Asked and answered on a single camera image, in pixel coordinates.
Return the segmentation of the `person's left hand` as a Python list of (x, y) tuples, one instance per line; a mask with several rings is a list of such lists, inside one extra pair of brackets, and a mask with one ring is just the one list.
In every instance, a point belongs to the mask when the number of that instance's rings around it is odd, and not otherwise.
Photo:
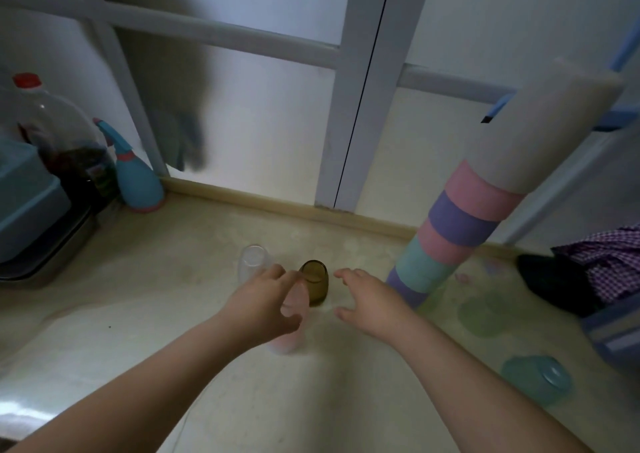
[(281, 307), (299, 281), (299, 271), (273, 264), (236, 289), (219, 315), (240, 350), (246, 352), (282, 335)]

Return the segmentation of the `person's right hand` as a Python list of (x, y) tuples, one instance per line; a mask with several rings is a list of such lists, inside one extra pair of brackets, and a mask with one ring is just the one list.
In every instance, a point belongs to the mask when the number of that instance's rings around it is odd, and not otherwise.
[(338, 269), (333, 276), (342, 281), (360, 313), (360, 324), (349, 324), (385, 344), (392, 345), (413, 312), (386, 283), (361, 269)]

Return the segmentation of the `pink translucent plastic cup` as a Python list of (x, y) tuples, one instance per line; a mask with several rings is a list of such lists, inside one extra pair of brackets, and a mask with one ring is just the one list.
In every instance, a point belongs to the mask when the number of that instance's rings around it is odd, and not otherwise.
[(309, 309), (307, 285), (305, 282), (299, 281), (287, 294), (281, 307), (281, 313), (284, 317), (300, 315), (300, 326), (292, 333), (281, 335), (274, 340), (271, 340), (266, 345), (271, 352), (276, 354), (288, 354), (298, 349), (305, 342)]

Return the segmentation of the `person's left forearm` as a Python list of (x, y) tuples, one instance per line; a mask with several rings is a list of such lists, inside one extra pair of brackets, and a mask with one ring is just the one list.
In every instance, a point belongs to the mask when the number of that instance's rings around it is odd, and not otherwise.
[(197, 325), (64, 410), (7, 453), (154, 453), (213, 378), (242, 352), (221, 315)]

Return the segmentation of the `person's right forearm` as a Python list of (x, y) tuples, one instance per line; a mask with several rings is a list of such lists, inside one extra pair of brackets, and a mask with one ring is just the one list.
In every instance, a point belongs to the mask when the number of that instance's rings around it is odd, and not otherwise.
[(412, 317), (390, 342), (461, 453), (593, 453), (439, 328)]

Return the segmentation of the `olive brown plastic cup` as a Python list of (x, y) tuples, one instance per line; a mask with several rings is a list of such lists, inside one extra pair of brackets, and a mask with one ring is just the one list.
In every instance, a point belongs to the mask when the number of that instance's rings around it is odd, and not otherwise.
[(309, 306), (313, 308), (322, 305), (329, 290), (329, 273), (325, 264), (310, 260), (301, 266), (300, 272), (305, 278)]

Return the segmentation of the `clear plastic cup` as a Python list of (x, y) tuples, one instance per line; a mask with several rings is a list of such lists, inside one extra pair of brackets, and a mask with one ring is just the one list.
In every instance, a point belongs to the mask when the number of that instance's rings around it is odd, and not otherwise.
[(272, 262), (271, 255), (263, 246), (253, 244), (244, 247), (237, 264), (238, 285), (243, 285), (258, 271), (270, 267)]

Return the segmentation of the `beige door track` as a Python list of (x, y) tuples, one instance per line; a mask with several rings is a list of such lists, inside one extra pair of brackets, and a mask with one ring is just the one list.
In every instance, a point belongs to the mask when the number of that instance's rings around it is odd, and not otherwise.
[(386, 222), (368, 216), (336, 211), (325, 207), (309, 206), (268, 198), (200, 182), (174, 177), (161, 177), (161, 182), (166, 191), (180, 195), (204, 198), (224, 204), (246, 207), (257, 211), (290, 216), (313, 222), (338, 225), (351, 230), (365, 231), (395, 239), (408, 241), (411, 240), (417, 232), (417, 228), (412, 226)]

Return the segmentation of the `green translucent plastic cup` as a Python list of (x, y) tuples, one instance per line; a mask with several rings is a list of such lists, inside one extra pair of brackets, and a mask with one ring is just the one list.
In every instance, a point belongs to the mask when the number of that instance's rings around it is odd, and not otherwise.
[(508, 306), (499, 292), (470, 297), (457, 311), (460, 324), (479, 338), (494, 338), (508, 329)]

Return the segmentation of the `tall stack of pastel cups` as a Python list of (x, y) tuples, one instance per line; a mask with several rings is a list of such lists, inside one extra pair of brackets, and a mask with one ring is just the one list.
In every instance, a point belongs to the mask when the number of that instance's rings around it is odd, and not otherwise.
[(523, 134), (495, 123), (470, 139), (461, 163), (388, 274), (387, 284), (411, 308), (484, 244), (590, 133)]

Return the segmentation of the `teal translucent plastic cup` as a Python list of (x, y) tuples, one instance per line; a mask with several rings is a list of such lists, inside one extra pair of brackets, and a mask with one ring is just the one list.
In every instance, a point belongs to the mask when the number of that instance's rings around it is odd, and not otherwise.
[(548, 355), (515, 356), (502, 365), (500, 375), (542, 408), (564, 400), (573, 390), (570, 373)]

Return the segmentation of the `black bag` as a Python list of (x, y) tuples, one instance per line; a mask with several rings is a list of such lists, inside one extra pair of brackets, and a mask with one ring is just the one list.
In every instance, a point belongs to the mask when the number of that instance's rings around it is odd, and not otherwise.
[(585, 318), (605, 308), (584, 268), (566, 257), (519, 255), (516, 268), (534, 295), (564, 312)]

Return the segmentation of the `blue and pink spray bottle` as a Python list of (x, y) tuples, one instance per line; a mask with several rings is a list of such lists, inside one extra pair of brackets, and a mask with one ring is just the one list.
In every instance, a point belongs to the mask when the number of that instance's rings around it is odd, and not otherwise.
[(160, 179), (133, 151), (131, 145), (106, 121), (93, 118), (108, 146), (116, 154), (116, 178), (126, 206), (137, 213), (158, 210), (165, 200)]

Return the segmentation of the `dark hanging garment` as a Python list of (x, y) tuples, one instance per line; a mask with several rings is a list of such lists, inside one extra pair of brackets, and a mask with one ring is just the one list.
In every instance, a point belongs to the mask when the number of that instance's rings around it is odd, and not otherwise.
[[(196, 15), (190, 0), (107, 0)], [(169, 166), (202, 170), (206, 163), (199, 112), (209, 88), (205, 50), (180, 38), (115, 28), (158, 148)]]

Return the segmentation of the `white framed frosted glass door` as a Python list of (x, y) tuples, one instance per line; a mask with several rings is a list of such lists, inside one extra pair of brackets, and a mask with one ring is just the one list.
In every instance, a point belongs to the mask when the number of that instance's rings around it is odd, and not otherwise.
[(418, 225), (484, 109), (555, 58), (605, 68), (640, 0), (387, 0), (335, 208)]
[[(0, 0), (0, 73), (33, 72), (114, 126), (161, 175), (332, 207), (385, 0)], [(115, 28), (205, 50), (206, 163), (165, 163)]]

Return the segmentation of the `metal tray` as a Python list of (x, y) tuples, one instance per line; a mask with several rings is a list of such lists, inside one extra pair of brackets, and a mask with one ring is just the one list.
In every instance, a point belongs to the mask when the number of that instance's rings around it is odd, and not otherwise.
[(34, 290), (48, 285), (96, 229), (90, 206), (73, 206), (19, 255), (0, 263), (0, 290)]

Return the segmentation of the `purple checkered cloth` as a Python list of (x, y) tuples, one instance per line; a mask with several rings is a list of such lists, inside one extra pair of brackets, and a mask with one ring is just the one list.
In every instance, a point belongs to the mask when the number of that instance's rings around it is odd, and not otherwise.
[(604, 304), (640, 293), (640, 222), (551, 248), (580, 265)]

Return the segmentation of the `blue striped box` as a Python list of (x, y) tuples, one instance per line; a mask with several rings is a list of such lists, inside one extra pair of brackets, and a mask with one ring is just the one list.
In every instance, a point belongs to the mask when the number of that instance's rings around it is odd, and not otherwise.
[(608, 365), (640, 380), (640, 293), (580, 319), (579, 323)]

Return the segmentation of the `clear bottle with red cap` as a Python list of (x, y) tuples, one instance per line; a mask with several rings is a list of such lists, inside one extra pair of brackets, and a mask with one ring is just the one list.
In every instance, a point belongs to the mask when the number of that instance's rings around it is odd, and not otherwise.
[(22, 105), (18, 128), (24, 140), (36, 147), (72, 202), (101, 214), (120, 195), (105, 138), (78, 106), (50, 93), (36, 74), (14, 74), (12, 82)]

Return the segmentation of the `blue plastic storage box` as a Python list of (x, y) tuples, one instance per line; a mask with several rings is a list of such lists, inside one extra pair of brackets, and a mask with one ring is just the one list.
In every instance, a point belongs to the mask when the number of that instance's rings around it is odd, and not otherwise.
[(36, 147), (0, 136), (0, 263), (17, 257), (71, 206)]

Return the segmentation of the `blue metal frame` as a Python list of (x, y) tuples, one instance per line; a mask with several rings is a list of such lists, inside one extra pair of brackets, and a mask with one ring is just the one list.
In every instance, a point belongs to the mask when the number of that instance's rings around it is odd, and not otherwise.
[(622, 70), (640, 48), (640, 18), (606, 69), (555, 59), (546, 71), (514, 93), (502, 96), (483, 117), (490, 124), (523, 134), (578, 135), (614, 131), (637, 118), (636, 109), (614, 109), (625, 82)]

